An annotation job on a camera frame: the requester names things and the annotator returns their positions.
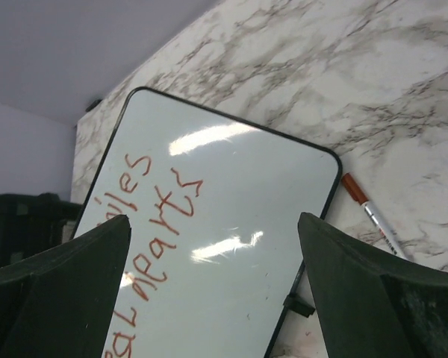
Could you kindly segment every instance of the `black frame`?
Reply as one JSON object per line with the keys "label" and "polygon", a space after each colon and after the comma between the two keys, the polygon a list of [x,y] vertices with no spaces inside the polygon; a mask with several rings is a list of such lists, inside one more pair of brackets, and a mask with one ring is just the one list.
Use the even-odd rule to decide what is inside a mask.
{"label": "black frame", "polygon": [[[229,118],[229,119],[231,119],[233,121],[236,121],[236,122],[240,122],[240,123],[243,123],[243,124],[246,124],[246,125],[250,125],[250,126],[252,126],[254,128],[258,128],[258,129],[261,129],[263,131],[275,134],[276,136],[281,136],[283,138],[286,138],[286,139],[289,139],[289,140],[293,140],[294,142],[298,142],[300,144],[307,145],[309,147],[313,147],[313,148],[319,149],[320,151],[324,151],[324,152],[332,155],[333,158],[335,159],[335,161],[337,162],[338,171],[337,171],[337,176],[335,177],[334,183],[332,184],[332,187],[330,189],[329,196],[328,196],[328,198],[326,200],[325,205],[323,206],[322,213],[320,214],[320,218],[321,219],[324,219],[326,217],[326,214],[329,211],[330,203],[332,202],[332,199],[335,196],[335,192],[337,191],[337,187],[338,187],[338,184],[340,183],[340,178],[342,177],[342,173],[343,173],[342,161],[340,160],[339,156],[337,156],[336,153],[334,153],[332,150],[330,150],[328,148],[325,148],[325,147],[322,147],[320,145],[311,143],[311,142],[307,142],[306,140],[303,140],[303,139],[300,139],[300,138],[296,138],[294,136],[290,136],[290,135],[284,134],[282,132],[278,132],[278,131],[276,131],[276,130],[274,130],[272,128],[267,128],[267,127],[264,127],[263,125],[258,125],[256,123],[247,121],[245,119],[242,119],[242,118],[239,118],[239,117],[236,117],[236,116],[232,116],[230,114],[227,114],[227,113],[224,113],[224,112],[220,112],[218,110],[214,110],[212,108],[209,108],[209,107],[206,107],[206,106],[202,106],[202,105],[197,104],[197,103],[193,103],[193,102],[188,101],[186,99],[179,98],[179,97],[176,97],[174,95],[170,95],[168,93],[164,93],[164,92],[158,91],[156,89],[152,89],[150,87],[142,86],[142,87],[136,87],[135,89],[130,91],[130,93],[126,97],[125,103],[122,106],[121,111],[119,112],[118,119],[116,121],[116,124],[113,127],[113,133],[111,134],[110,140],[108,141],[108,144],[106,145],[105,152],[103,153],[103,156],[102,156],[102,158],[101,158],[101,160],[99,162],[98,169],[96,170],[96,174],[95,174],[95,176],[93,178],[93,182],[91,183],[90,189],[88,190],[88,193],[87,193],[87,197],[86,197],[86,199],[85,199],[85,201],[83,203],[83,207],[81,209],[81,212],[80,212],[80,214],[78,216],[78,219],[76,220],[76,225],[75,225],[75,228],[73,229],[72,237],[75,236],[76,229],[78,228],[78,225],[80,223],[81,217],[83,216],[84,209],[86,208],[86,206],[88,204],[88,201],[90,200],[91,192],[93,191],[93,189],[95,187],[96,180],[98,179],[99,173],[102,170],[103,164],[104,164],[104,162],[106,160],[106,156],[108,155],[108,152],[109,152],[109,150],[111,148],[111,144],[113,143],[113,140],[114,140],[114,137],[116,135],[116,132],[118,131],[119,124],[121,123],[123,115],[124,115],[124,113],[126,111],[126,107],[128,106],[128,103],[131,100],[131,97],[136,92],[143,91],[143,90],[154,92],[154,93],[157,93],[158,95],[163,95],[163,96],[165,96],[167,98],[171,98],[171,99],[174,99],[176,101],[180,101],[182,103],[189,104],[189,105],[194,106],[194,107],[198,107],[198,108],[200,108],[202,110],[207,110],[208,112],[212,112],[214,114],[218,114],[220,116]],[[289,292],[290,295],[295,295],[296,294],[297,287],[299,286],[299,283],[300,283],[300,280],[301,280],[302,275],[304,273],[304,270],[305,270],[305,263],[302,261],[302,263],[301,263],[301,265],[299,267],[299,270],[297,272],[296,278],[293,281],[292,287],[290,288],[290,292]],[[282,309],[281,315],[280,315],[279,320],[277,321],[277,324],[276,324],[276,328],[274,330],[274,333],[272,334],[272,337],[270,338],[269,345],[267,346],[266,353],[264,354],[263,358],[269,358],[270,357],[270,354],[272,353],[272,349],[274,348],[274,344],[276,343],[277,337],[278,337],[279,332],[280,332],[280,330],[282,328],[282,325],[284,324],[285,316],[287,315],[288,311],[289,311],[288,307],[284,307]]]}

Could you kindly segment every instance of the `dry erase marker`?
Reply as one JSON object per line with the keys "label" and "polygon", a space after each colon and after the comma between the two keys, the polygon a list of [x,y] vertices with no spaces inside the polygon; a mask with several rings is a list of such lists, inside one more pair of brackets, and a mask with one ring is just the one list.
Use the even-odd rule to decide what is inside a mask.
{"label": "dry erase marker", "polygon": [[368,200],[367,196],[362,189],[360,189],[350,173],[346,173],[342,177],[342,184],[345,186],[345,189],[349,192],[350,196],[352,196],[353,200],[357,201],[361,207],[364,208],[365,212],[370,217],[370,220],[372,220],[372,223],[377,226],[391,252],[398,257],[408,260],[407,256],[398,244],[398,238],[395,230],[386,222],[385,219],[383,219],[382,214],[377,210],[375,205]]}

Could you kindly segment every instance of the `marble countertop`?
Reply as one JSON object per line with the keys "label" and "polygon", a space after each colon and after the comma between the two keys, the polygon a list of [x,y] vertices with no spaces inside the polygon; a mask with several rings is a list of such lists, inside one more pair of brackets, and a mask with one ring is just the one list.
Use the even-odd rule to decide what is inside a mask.
{"label": "marble countertop", "polygon": [[[448,271],[448,0],[225,0],[80,120],[73,201],[144,85],[333,149],[404,251]],[[327,221],[386,249],[342,189]],[[317,315],[290,314],[273,356],[327,357]]]}

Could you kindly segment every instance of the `black object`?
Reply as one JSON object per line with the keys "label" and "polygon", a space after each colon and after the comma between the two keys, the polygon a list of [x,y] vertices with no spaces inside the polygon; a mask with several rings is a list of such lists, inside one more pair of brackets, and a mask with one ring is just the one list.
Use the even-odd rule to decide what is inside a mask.
{"label": "black object", "polygon": [[295,293],[291,293],[285,298],[284,307],[307,318],[315,312],[312,306],[308,305]]}
{"label": "black object", "polygon": [[448,273],[307,213],[299,236],[329,358],[448,358]]}
{"label": "black object", "polygon": [[0,268],[0,358],[100,357],[130,236],[117,216]]}
{"label": "black object", "polygon": [[61,244],[63,226],[80,210],[56,194],[0,195],[0,267]]}
{"label": "black object", "polygon": [[95,99],[93,102],[91,102],[91,104],[86,108],[86,110],[84,110],[86,113],[91,112],[92,110],[94,110],[96,108],[96,106],[98,106],[98,104],[102,103],[102,99],[98,98]]}

